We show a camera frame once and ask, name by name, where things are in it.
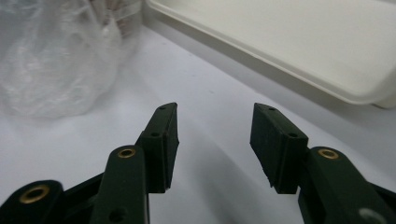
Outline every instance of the white plastic tray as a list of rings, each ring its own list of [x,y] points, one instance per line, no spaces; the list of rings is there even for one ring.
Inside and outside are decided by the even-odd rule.
[[[346,102],[396,105],[392,0],[148,0]]]

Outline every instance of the small hole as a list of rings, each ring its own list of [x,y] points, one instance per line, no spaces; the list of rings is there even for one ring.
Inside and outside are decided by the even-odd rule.
[[[376,211],[370,208],[361,208],[359,210],[359,215],[370,224],[387,224],[387,221]]]
[[[34,189],[26,194],[26,198],[33,199],[35,197],[40,196],[42,193],[44,193],[43,189]]]
[[[108,216],[108,220],[113,223],[122,222],[126,217],[127,211],[125,208],[116,208]]]
[[[131,150],[124,150],[124,151],[121,152],[121,155],[122,155],[122,156],[129,156],[129,155],[131,155],[131,154],[132,154],[132,151],[131,151]]]
[[[324,152],[323,152],[323,155],[328,156],[328,157],[333,157],[333,156],[334,156],[334,153],[333,153],[333,152],[330,152],[330,151],[324,151]]]

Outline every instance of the white table surface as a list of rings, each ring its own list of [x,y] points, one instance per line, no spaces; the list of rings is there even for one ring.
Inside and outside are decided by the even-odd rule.
[[[37,120],[0,112],[0,203],[36,180],[69,189],[100,174],[108,154],[133,144],[170,102],[178,103],[180,145],[172,188],[149,196],[151,223],[303,223],[297,196],[270,188],[248,143],[256,102],[278,108],[310,147],[341,150],[369,181],[396,191],[396,110],[348,105],[156,20],[88,113]]]

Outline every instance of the brass insert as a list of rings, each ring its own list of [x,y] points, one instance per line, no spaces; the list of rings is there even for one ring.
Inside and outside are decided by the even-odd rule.
[[[327,158],[329,160],[336,160],[340,157],[336,152],[327,148],[320,149],[318,153],[320,156]]]
[[[133,148],[125,148],[119,152],[119,157],[126,159],[134,156],[135,153],[136,150],[134,150]]]
[[[26,190],[20,197],[21,203],[35,203],[49,194],[50,188],[47,185],[38,185]]]

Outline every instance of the plastic bag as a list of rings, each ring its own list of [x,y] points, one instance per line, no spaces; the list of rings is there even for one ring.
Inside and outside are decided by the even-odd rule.
[[[122,36],[136,34],[136,26],[139,25],[140,19],[138,12],[142,7],[141,0],[106,0],[106,7],[112,11]]]
[[[0,96],[29,117],[87,111],[120,61],[120,30],[86,0],[2,0]]]

